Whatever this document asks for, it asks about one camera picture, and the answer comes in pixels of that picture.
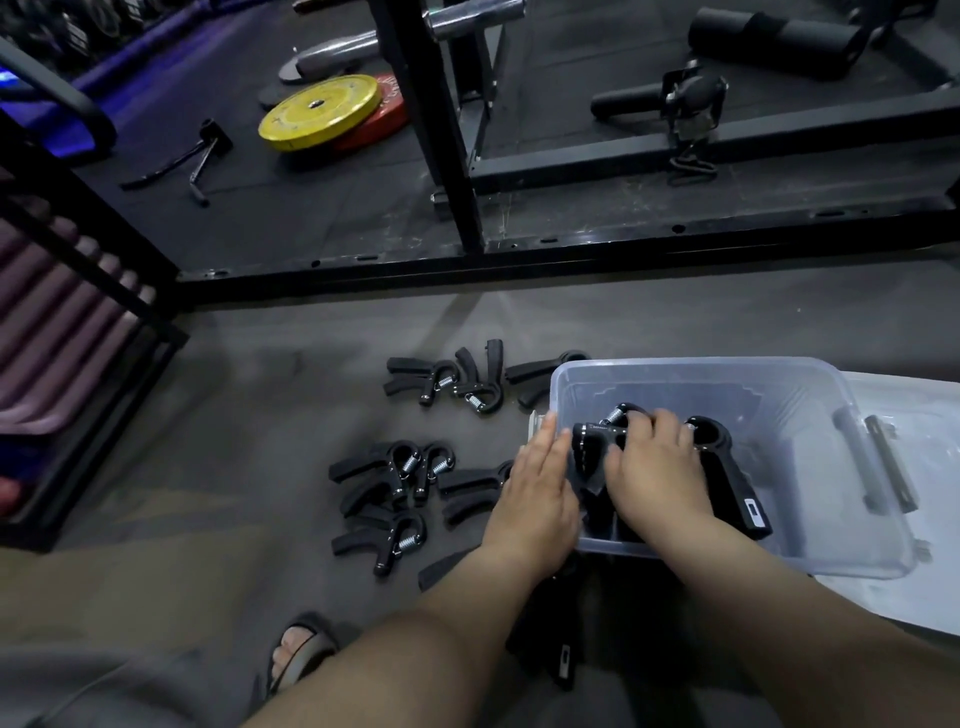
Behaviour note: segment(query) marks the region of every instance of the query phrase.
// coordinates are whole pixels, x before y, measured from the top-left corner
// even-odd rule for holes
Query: foam roller
[[[590,111],[598,119],[621,113],[659,111],[663,106],[660,100],[662,90],[663,84],[647,84],[598,93],[590,100]]]
[[[825,79],[845,76],[869,39],[870,32],[856,25],[715,8],[698,10],[687,34],[690,48],[700,56]]]

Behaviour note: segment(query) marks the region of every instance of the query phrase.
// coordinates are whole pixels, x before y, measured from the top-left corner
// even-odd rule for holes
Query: clear plastic storage box
[[[843,375],[818,359],[715,357],[576,361],[558,368],[560,427],[597,422],[618,403],[723,424],[773,534],[760,543],[815,574],[896,578],[916,562],[884,458]],[[582,537],[579,548],[655,556],[643,543]]]

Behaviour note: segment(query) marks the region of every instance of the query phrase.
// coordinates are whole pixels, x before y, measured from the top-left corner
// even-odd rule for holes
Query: sandal
[[[308,638],[294,652],[290,662],[287,663],[287,667],[274,679],[274,649],[280,646],[283,635],[291,627],[302,627],[312,632],[313,636]],[[295,618],[283,628],[270,651],[270,659],[267,662],[267,680],[265,682],[267,694],[264,696],[265,700],[269,700],[277,693],[296,685],[302,678],[316,670],[326,658],[336,654],[338,649],[339,647],[330,634],[326,621],[316,612],[306,612]]]

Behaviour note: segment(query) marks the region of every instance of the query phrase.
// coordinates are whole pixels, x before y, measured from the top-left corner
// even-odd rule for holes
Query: red weight plate
[[[354,149],[370,146],[398,132],[410,121],[396,77],[392,73],[384,73],[375,78],[380,84],[380,93],[383,96],[379,108],[356,129],[330,142],[331,149],[338,152],[351,152]]]

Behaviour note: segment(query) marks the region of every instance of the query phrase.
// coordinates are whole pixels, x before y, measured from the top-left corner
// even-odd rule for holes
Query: black rubber gym floor
[[[507,27],[499,98],[485,157],[563,147],[658,129],[655,121],[595,122],[590,97],[657,81],[688,58],[686,29],[701,0],[528,0]],[[841,18],[814,0],[719,0],[733,10],[806,19]],[[944,9],[943,18],[960,26]],[[289,2],[237,16],[215,48],[178,59],[118,120],[112,158],[80,174],[184,270],[288,259],[375,255],[457,240],[429,202],[432,182],[409,127],[332,164],[293,161],[256,135],[258,90],[293,49],[372,27],[366,3],[306,17]],[[850,75],[819,82],[711,63],[731,84],[724,119],[866,101],[921,89],[877,51]],[[365,73],[388,70],[371,62]],[[236,147],[204,172],[211,206],[189,197],[186,172],[130,193],[116,183],[156,168],[197,138],[212,116]],[[670,186],[649,174],[525,190],[482,201],[489,237],[578,231],[650,219],[682,220],[797,205],[837,205],[943,191],[960,173],[960,136],[726,165],[712,182]]]

